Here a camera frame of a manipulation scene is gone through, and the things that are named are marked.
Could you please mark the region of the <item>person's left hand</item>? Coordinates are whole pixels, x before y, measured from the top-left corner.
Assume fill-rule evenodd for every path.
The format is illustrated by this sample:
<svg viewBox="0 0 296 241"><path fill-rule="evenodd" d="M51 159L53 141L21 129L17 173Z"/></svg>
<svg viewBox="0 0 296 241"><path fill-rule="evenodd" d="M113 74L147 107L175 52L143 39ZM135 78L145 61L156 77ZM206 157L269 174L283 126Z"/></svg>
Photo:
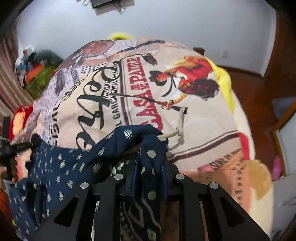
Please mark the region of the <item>person's left hand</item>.
<svg viewBox="0 0 296 241"><path fill-rule="evenodd" d="M0 166L0 188L4 192L7 192L7 187L9 187L9 183L7 183L7 181L4 181L3 179L5 173L7 173L7 167Z"/></svg>

